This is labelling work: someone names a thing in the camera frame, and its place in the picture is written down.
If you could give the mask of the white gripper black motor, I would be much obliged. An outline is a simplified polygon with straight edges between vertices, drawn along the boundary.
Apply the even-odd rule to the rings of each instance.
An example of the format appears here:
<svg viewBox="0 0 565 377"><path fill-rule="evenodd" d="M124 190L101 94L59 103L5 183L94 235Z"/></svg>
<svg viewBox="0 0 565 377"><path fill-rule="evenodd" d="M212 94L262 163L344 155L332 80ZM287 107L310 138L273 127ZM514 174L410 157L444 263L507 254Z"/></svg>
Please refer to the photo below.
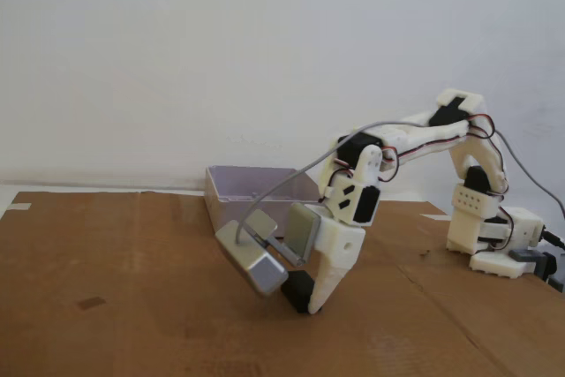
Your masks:
<svg viewBox="0 0 565 377"><path fill-rule="evenodd" d="M320 258L318 274L308 303L317 313L341 280L357 263L365 228L373 224L380 202L380 181L362 181L353 173L331 173L320 186L320 205L310 209L320 218L313 249ZM354 259L344 263L330 259Z"/></svg>

